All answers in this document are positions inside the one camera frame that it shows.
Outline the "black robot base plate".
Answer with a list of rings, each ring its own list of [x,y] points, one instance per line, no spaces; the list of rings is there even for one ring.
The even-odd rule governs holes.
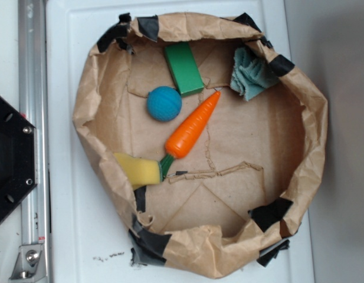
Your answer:
[[[0,96],[0,225],[36,184],[35,127]]]

